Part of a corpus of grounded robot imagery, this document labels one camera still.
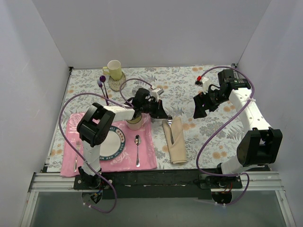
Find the yellow mug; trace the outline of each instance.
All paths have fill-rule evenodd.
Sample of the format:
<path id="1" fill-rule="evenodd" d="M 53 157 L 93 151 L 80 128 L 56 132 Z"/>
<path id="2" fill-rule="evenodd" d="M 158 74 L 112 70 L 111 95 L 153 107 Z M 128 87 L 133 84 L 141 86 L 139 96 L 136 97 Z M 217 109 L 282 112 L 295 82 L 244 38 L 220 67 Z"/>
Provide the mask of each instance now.
<path id="1" fill-rule="evenodd" d="M 118 60 L 112 60 L 103 67 L 103 73 L 110 75 L 114 80 L 119 80 L 122 77 L 121 63 Z"/>

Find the beige napkin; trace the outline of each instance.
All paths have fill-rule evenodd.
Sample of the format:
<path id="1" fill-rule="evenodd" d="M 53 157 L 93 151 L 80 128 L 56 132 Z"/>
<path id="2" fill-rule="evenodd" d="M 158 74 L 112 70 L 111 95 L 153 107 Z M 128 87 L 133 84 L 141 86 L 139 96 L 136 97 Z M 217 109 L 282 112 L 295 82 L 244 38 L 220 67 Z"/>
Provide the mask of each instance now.
<path id="1" fill-rule="evenodd" d="M 164 134 L 167 142 L 167 146 L 169 148 L 170 161 L 172 164 L 176 163 L 186 163 L 186 148 L 185 141 L 182 129 L 181 118 L 176 117 L 173 119 L 171 124 L 172 136 L 174 139 L 174 144 L 171 144 L 170 138 L 170 129 L 166 120 L 162 121 Z"/>

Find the white wall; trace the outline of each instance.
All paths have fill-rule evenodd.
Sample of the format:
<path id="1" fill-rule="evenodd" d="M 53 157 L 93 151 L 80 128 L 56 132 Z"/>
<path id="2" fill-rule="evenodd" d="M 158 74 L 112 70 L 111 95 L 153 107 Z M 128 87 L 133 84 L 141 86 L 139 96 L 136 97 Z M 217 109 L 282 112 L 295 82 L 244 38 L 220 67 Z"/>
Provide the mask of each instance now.
<path id="1" fill-rule="evenodd" d="M 31 0 L 0 0 L 0 226 L 18 226 L 59 114 L 68 67 Z"/>
<path id="2" fill-rule="evenodd" d="M 256 86 L 255 98 L 283 141 L 273 168 L 280 172 L 297 226 L 303 226 L 303 1 L 272 0 L 239 68 Z"/>
<path id="3" fill-rule="evenodd" d="M 33 0 L 68 66 L 237 63 L 270 0 Z"/>

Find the tabletop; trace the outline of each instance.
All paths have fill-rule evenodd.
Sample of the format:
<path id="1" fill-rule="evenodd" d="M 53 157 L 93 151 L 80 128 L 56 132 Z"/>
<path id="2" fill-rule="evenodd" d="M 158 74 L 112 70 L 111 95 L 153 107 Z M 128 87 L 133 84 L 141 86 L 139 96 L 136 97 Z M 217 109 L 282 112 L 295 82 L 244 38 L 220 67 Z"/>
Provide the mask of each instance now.
<path id="1" fill-rule="evenodd" d="M 194 119 L 195 103 L 193 97 L 201 92 L 201 87 L 194 85 L 197 76 L 210 69 L 213 65 L 191 67 L 155 67 L 155 68 L 122 68 L 126 79 L 140 78 L 155 87 L 163 88 L 164 93 L 160 96 L 163 107 L 168 115 L 181 117 L 184 131 L 184 139 L 187 150 L 186 164 L 171 164 L 167 143 L 165 140 L 162 121 L 152 119 L 151 134 L 157 159 L 157 169 L 192 169 L 196 168 L 196 156 L 205 141 L 228 119 L 236 114 L 234 105 L 228 101 L 220 104 L 219 108 L 208 113 L 206 118 Z M 218 85 L 217 73 L 222 69 L 215 69 L 206 77 L 212 84 Z M 103 75 L 100 69 L 73 70 L 69 80 L 67 94 L 64 102 L 76 94 L 93 92 L 102 95 L 97 85 L 97 79 Z M 124 100 L 119 92 L 106 88 L 110 99 L 123 103 Z M 148 85 L 131 80 L 123 89 L 123 95 L 133 97 L 136 91 Z M 80 96 L 71 101 L 65 108 L 62 116 L 63 131 L 72 113 L 80 113 L 88 110 L 89 106 L 98 102 L 106 105 L 105 101 L 96 96 Z M 218 133 L 206 146 L 200 159 L 199 165 L 203 168 L 214 168 L 217 164 L 226 161 L 236 155 L 236 148 L 244 137 L 243 126 L 239 118 L 232 121 L 226 128 Z M 59 128 L 56 128 L 55 138 L 50 153 L 47 172 L 60 172 L 62 167 L 64 138 Z"/>

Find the gray floor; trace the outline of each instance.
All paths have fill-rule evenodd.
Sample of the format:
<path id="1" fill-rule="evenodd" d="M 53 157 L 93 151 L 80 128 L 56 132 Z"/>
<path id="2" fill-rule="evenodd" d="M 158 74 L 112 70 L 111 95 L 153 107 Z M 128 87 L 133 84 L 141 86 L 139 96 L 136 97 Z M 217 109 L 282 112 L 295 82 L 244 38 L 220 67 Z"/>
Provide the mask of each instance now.
<path id="1" fill-rule="evenodd" d="M 112 203 L 98 205 L 106 209 Z M 119 199 L 116 209 L 106 215 L 83 206 L 80 192 L 40 192 L 31 226 L 284 227 L 285 222 L 275 192 L 247 192 L 227 208 L 194 198 Z"/>

